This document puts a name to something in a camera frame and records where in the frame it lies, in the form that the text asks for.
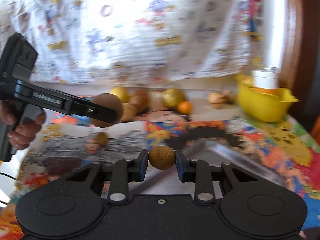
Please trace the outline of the person's left hand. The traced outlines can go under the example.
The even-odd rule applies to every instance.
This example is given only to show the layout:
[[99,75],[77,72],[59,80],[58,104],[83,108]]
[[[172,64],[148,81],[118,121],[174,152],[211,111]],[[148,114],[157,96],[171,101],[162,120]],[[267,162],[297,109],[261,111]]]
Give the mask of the person's left hand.
[[[8,141],[17,150],[26,149],[41,130],[45,120],[46,113],[42,110],[42,113],[35,120],[24,121],[14,131],[10,131]],[[7,125],[14,125],[17,122],[14,107],[4,100],[1,100],[1,121]]]

